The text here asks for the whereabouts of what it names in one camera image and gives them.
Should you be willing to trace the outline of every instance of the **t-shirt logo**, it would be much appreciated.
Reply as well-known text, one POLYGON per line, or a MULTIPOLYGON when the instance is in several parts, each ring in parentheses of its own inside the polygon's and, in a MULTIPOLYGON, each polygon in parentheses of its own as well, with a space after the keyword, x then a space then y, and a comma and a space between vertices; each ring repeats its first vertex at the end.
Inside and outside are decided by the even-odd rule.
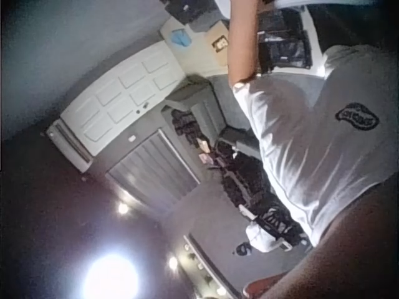
POLYGON ((380 123, 378 117, 365 105, 360 103, 348 104, 344 109, 335 114, 338 121, 345 120, 354 128, 362 131, 370 131, 380 123))

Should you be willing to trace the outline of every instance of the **person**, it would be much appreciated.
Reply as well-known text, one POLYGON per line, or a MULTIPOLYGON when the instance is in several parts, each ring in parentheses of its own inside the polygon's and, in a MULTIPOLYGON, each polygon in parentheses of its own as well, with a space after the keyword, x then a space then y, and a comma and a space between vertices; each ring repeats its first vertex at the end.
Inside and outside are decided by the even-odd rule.
POLYGON ((398 62, 371 47, 333 49, 340 59, 326 62, 328 77, 309 108, 290 86, 255 76, 259 2, 231 0, 229 83, 272 187, 315 248, 256 298, 392 298, 398 62))

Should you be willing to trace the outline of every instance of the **bright light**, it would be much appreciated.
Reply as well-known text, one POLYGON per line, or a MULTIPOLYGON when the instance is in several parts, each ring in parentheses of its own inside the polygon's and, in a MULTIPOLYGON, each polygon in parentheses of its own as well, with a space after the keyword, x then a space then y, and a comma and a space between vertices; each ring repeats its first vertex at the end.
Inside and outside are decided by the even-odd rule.
POLYGON ((171 268, 173 271, 177 270, 177 266, 178 266, 178 261, 175 257, 171 257, 169 259, 169 268, 171 268))
POLYGON ((127 204, 124 204, 123 202, 121 202, 118 206, 119 214, 125 215, 125 214, 127 214, 128 211, 129 211, 129 206, 127 204))
POLYGON ((227 294, 227 291, 224 287, 220 287, 216 290, 216 293, 218 293, 219 296, 225 296, 227 294))
POLYGON ((118 255, 107 255, 90 268, 84 284, 84 299, 132 299, 138 281, 133 265, 118 255))

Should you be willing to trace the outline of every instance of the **closet door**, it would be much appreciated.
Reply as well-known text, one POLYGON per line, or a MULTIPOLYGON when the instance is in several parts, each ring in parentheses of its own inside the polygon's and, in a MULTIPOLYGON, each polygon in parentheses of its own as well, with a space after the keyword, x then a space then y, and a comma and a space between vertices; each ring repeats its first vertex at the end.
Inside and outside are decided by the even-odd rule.
POLYGON ((102 75, 62 112, 61 118, 96 156, 184 77, 165 42, 158 42, 102 75))

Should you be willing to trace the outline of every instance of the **white t-shirt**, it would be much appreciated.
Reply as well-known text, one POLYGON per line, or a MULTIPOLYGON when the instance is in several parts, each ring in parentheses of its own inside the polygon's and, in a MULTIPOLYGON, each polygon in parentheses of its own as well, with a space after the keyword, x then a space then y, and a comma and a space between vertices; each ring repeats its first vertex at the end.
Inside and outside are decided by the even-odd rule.
POLYGON ((398 172, 397 68, 385 54, 352 55, 313 108, 271 77, 233 87, 272 187, 313 246, 339 212, 398 172))

